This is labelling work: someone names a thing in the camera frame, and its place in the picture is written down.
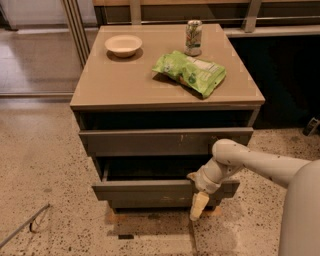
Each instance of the chip bag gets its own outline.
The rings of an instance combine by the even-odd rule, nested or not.
[[[162,55],[152,70],[194,89],[204,99],[210,96],[226,76],[223,66],[192,58],[179,51]]]

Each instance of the can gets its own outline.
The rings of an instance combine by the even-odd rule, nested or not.
[[[201,20],[189,20],[186,27],[186,47],[184,53],[189,56],[201,54]]]

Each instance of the white bowl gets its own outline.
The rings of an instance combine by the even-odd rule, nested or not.
[[[107,50],[120,58],[127,58],[136,53],[141,47],[142,41],[137,36],[119,35],[109,38],[105,42]]]

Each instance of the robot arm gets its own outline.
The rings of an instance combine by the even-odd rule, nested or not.
[[[295,174],[310,163],[308,160],[252,151],[228,139],[218,140],[212,147],[212,155],[213,157],[197,172],[188,175],[200,191],[193,198],[194,204],[190,215],[192,220],[200,217],[209,200],[207,194],[213,194],[223,180],[242,168],[247,168],[287,188]]]
[[[199,193],[193,197],[190,219],[199,219],[222,181],[247,168],[287,188],[283,208],[279,256],[319,255],[320,160],[307,161],[251,151],[232,140],[217,141],[213,157],[188,178]]]

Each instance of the drawer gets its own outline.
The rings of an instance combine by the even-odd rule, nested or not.
[[[215,207],[224,198],[232,198],[239,181],[224,182],[210,195],[207,206]],[[99,201],[108,201],[113,209],[190,207],[196,192],[189,180],[106,181],[92,186]]]
[[[189,207],[196,192],[187,174],[210,156],[113,157],[105,159],[103,179],[92,187],[112,208]],[[238,181],[225,182],[208,206],[232,197]]]
[[[89,156],[206,155],[217,138],[247,145],[251,127],[80,131]]]

